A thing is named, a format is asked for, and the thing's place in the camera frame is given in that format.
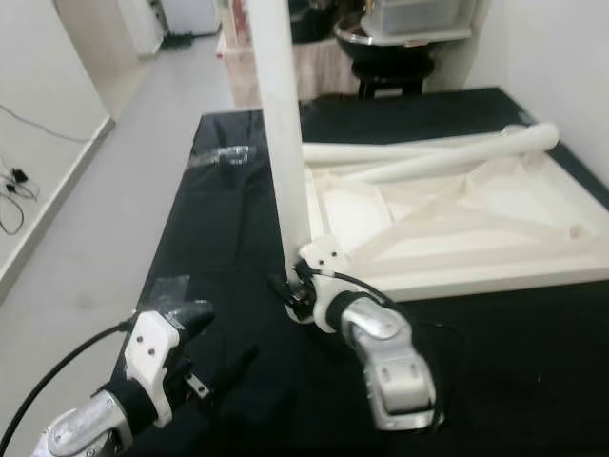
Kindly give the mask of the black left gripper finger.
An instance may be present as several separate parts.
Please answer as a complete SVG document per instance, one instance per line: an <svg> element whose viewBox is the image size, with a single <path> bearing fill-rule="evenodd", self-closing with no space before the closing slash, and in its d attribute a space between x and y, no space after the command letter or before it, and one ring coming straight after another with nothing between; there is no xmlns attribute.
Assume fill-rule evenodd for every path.
<svg viewBox="0 0 609 457"><path fill-rule="evenodd" d="M257 347L245 348L235 360L222 362L212 373L209 388L212 393L227 393L241 384L241 380L260 356Z"/></svg>
<svg viewBox="0 0 609 457"><path fill-rule="evenodd" d="M182 336L197 336L216 318L216 309L208 300L178 302L171 306L171 325Z"/></svg>

